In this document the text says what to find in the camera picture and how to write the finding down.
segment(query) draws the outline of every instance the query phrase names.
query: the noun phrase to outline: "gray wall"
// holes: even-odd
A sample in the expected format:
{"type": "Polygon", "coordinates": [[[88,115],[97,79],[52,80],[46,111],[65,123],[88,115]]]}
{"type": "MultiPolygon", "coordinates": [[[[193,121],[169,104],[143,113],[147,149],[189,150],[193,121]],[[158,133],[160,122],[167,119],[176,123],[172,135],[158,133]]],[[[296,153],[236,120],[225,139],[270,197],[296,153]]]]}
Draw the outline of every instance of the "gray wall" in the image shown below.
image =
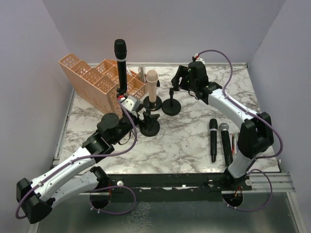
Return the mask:
{"type": "Polygon", "coordinates": [[[311,231],[311,1],[287,0],[249,66],[262,110],[284,140],[290,171],[311,231]]]}
{"type": "Polygon", "coordinates": [[[49,169],[65,118],[68,49],[41,0],[1,1],[0,31],[0,232],[18,233],[16,183],[49,169]]]}
{"type": "Polygon", "coordinates": [[[89,63],[114,58],[117,38],[131,62],[189,62],[205,49],[250,62],[284,1],[43,0],[69,50],[89,63]]]}

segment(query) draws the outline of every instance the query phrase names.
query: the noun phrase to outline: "beige cylinder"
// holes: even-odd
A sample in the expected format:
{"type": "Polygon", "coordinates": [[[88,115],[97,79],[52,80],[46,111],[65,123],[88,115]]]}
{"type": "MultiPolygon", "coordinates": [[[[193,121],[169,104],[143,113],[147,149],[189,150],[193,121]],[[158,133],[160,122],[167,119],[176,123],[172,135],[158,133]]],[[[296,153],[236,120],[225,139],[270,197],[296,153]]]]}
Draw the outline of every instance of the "beige cylinder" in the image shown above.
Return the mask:
{"type": "Polygon", "coordinates": [[[149,70],[146,75],[147,89],[149,92],[149,101],[154,103],[156,101],[156,83],[158,81],[157,72],[149,70]]]}

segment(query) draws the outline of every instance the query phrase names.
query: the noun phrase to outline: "marble table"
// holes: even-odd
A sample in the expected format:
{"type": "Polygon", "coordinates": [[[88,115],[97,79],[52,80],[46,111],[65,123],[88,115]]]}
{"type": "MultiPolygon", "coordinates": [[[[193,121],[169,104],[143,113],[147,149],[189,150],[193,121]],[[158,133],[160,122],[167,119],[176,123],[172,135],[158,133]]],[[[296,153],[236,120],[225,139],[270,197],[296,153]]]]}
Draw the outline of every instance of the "marble table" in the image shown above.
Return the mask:
{"type": "MultiPolygon", "coordinates": [[[[138,67],[130,67],[137,72],[138,67]]],[[[176,74],[177,66],[146,67],[158,72],[161,87],[158,95],[162,101],[169,98],[171,79],[176,74]]],[[[210,81],[224,85],[229,77],[229,66],[207,66],[210,81]]],[[[250,109],[260,111],[245,66],[234,66],[232,82],[227,92],[250,109]]],[[[176,116],[167,116],[162,110],[158,119],[161,129],[155,137],[145,137],[138,130],[138,142],[127,154],[108,157],[97,165],[107,173],[190,173],[190,172],[223,172],[225,161],[221,137],[218,133],[217,160],[211,162],[209,154],[208,123],[216,118],[218,124],[226,122],[229,132],[238,132],[234,123],[217,109],[191,97],[186,91],[176,92],[174,98],[182,106],[176,116]]],[[[60,162],[71,156],[81,144],[96,130],[97,123],[103,114],[92,107],[81,97],[75,96],[69,117],[66,136],[60,153],[60,162]]],[[[123,151],[133,142],[132,137],[125,145],[116,145],[115,152],[123,151]]],[[[270,147],[264,155],[274,154],[270,147]]],[[[260,159],[254,165],[263,171],[278,172],[276,159],[260,159]]]]}

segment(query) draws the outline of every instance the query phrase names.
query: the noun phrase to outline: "plastic crate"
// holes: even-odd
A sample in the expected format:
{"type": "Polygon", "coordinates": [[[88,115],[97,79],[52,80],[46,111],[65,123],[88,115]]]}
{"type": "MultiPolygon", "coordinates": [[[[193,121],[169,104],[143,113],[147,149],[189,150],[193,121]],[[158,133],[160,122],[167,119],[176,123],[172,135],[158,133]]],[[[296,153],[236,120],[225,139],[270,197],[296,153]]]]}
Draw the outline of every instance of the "plastic crate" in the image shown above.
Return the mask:
{"type": "MultiPolygon", "coordinates": [[[[105,59],[95,68],[70,53],[59,61],[61,68],[72,83],[76,93],[102,113],[116,113],[122,116],[117,102],[119,74],[117,62],[105,59]]],[[[128,94],[141,99],[145,84],[138,80],[137,73],[127,74],[128,94]]]]}

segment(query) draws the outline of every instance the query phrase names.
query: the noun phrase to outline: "microphone head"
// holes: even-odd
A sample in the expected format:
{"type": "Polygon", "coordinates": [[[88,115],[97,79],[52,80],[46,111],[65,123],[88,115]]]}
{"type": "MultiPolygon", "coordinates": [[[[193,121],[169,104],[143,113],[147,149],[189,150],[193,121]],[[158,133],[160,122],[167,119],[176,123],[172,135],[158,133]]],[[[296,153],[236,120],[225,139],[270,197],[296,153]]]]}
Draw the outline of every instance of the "microphone head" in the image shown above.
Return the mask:
{"type": "Polygon", "coordinates": [[[218,124],[216,119],[211,119],[209,121],[209,129],[218,129],[218,124]]]}
{"type": "Polygon", "coordinates": [[[229,130],[229,126],[228,126],[227,123],[221,123],[221,124],[219,125],[219,129],[220,129],[221,131],[228,131],[228,130],[229,130]]]}
{"type": "Polygon", "coordinates": [[[117,39],[115,41],[115,55],[116,58],[119,60],[125,59],[126,58],[126,43],[122,39],[117,39]]]}
{"type": "Polygon", "coordinates": [[[147,81],[148,83],[157,82],[158,79],[159,79],[159,78],[158,78],[157,72],[156,72],[155,70],[152,69],[152,70],[149,70],[149,71],[147,72],[146,81],[147,81]]]}

